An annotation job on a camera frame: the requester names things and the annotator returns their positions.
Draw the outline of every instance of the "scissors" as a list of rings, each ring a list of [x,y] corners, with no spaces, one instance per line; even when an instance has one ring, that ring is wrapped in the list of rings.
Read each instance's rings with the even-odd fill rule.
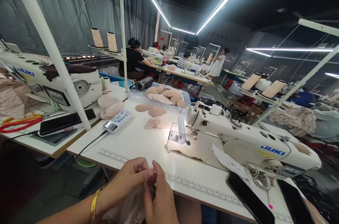
[[[2,126],[0,127],[0,132],[1,133],[18,132],[20,130],[31,127],[32,125],[34,125],[36,123],[42,122],[42,120],[45,119],[45,118],[49,118],[49,117],[56,116],[56,115],[61,115],[61,114],[64,114],[64,113],[66,113],[66,112],[52,113],[52,114],[48,114],[48,115],[32,114],[32,116],[30,116],[30,117],[20,119],[20,120],[15,120],[15,121],[12,121],[14,118],[10,117],[10,118],[7,118],[6,120],[4,120],[2,122]],[[15,125],[21,125],[21,124],[26,124],[26,125],[21,126],[19,128],[15,128],[15,129],[5,130],[5,128],[7,128],[7,127],[15,126]]]

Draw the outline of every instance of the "hand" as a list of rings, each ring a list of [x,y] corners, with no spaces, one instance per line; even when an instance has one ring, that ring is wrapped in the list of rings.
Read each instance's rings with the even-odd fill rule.
[[[165,179],[165,173],[159,163],[153,160],[154,177],[145,183],[145,218],[147,224],[179,224],[173,190]],[[152,200],[151,188],[156,182],[155,198]]]
[[[104,212],[125,198],[135,186],[152,177],[154,177],[154,169],[148,167],[146,158],[129,160],[115,178],[99,193],[96,214]]]

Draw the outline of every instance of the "gray curtain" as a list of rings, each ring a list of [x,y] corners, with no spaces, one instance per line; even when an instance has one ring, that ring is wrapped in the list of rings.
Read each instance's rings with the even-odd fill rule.
[[[63,56],[97,54],[90,27],[100,30],[107,45],[107,31],[116,34],[122,48],[119,0],[38,0]],[[48,55],[21,0],[0,0],[1,35],[23,52]],[[143,45],[153,41],[156,11],[149,0],[125,0],[126,38],[136,37]]]

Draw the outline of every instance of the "phone screen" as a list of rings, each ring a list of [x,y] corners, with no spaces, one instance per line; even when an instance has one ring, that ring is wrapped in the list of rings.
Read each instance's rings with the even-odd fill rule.
[[[85,113],[88,120],[95,118],[95,113],[93,109],[85,110]],[[81,123],[81,119],[78,113],[61,116],[54,119],[50,119],[48,121],[42,121],[40,124],[39,133],[41,136],[43,136],[73,125],[77,125],[79,123]]]
[[[274,224],[275,217],[271,210],[236,173],[230,173],[227,184],[259,224]]]
[[[315,223],[298,189],[285,181],[278,180],[279,187],[295,224]]]

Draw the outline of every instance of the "gold bracelet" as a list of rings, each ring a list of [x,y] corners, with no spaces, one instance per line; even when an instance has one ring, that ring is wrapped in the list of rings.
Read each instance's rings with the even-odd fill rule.
[[[92,199],[92,204],[91,204],[91,214],[90,214],[90,217],[89,217],[89,221],[90,223],[95,223],[95,206],[96,206],[96,200],[98,198],[98,195],[99,195],[99,192],[101,191],[102,189],[98,189],[94,196],[93,196],[93,199]]]

